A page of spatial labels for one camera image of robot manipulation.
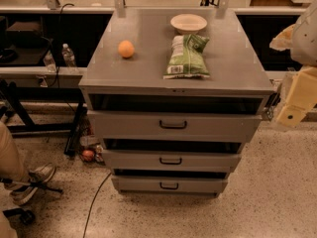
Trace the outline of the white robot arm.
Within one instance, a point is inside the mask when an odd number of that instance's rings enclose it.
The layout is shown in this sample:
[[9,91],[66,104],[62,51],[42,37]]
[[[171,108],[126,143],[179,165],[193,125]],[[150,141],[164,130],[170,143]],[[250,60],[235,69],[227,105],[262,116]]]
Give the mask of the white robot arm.
[[275,36],[269,47],[290,50],[291,59],[302,65],[300,71],[284,78],[281,102],[274,114],[278,126],[294,128],[317,104],[317,1],[295,24]]

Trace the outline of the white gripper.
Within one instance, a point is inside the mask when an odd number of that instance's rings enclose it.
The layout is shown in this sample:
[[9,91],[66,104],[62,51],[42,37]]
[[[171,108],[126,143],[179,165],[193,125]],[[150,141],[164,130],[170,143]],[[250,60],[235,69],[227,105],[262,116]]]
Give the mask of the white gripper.
[[317,67],[304,65],[289,79],[285,105],[276,107],[275,121],[285,127],[295,127],[317,104]]

